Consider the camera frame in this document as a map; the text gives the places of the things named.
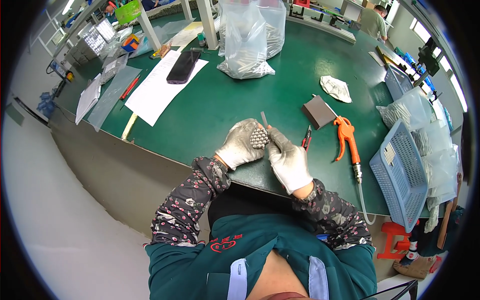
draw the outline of white pillar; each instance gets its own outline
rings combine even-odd
[[[205,38],[207,40],[208,49],[216,50],[218,48],[218,40],[216,39],[215,26],[213,24],[212,10],[210,9],[209,0],[197,0],[198,12],[202,25],[204,26]]]
[[[193,19],[192,11],[190,10],[190,4],[188,3],[188,0],[180,0],[180,2],[183,9],[183,14],[185,15],[185,20]]]
[[[153,50],[158,51],[160,48],[162,48],[162,44],[158,40],[158,37],[156,37],[155,31],[153,31],[152,24],[150,23],[150,20],[147,17],[147,13],[145,12],[144,6],[142,5],[142,0],[138,0],[138,3],[140,4],[140,9],[142,10],[142,13],[138,17],[138,23],[140,23],[140,26],[145,32],[145,35],[147,36],[148,41],[153,47]]]

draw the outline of smartphone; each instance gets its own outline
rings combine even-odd
[[[200,58],[198,51],[185,51],[180,54],[179,58],[173,65],[172,70],[167,76],[168,84],[185,84],[187,83],[193,71],[195,63]]]

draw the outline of black floral sleeve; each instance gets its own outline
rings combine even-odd
[[[347,249],[358,244],[372,244],[363,215],[336,192],[325,190],[324,184],[314,179],[315,188],[306,199],[295,199],[295,210],[306,210],[322,230],[329,234],[326,243],[333,250]]]
[[[152,221],[152,242],[195,246],[198,219],[221,192],[230,187],[227,169],[216,158],[197,157],[193,173],[166,197]]]

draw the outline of gloved hand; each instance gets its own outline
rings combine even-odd
[[[271,142],[267,144],[273,172],[291,195],[295,190],[312,182],[308,172],[307,152],[292,144],[277,128],[267,129]]]
[[[254,149],[250,143],[250,136],[259,128],[258,121],[246,119],[235,124],[227,134],[227,138],[220,149],[215,151],[232,170],[237,166],[248,163],[265,155],[265,150]]]

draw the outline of blue plastic basket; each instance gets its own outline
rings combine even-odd
[[[400,99],[404,93],[413,89],[413,84],[408,75],[396,66],[390,64],[388,65],[387,74],[385,75],[385,83],[394,101]]]
[[[382,189],[392,221],[412,231],[427,198],[427,175],[420,154],[402,119],[393,125],[370,168]]]

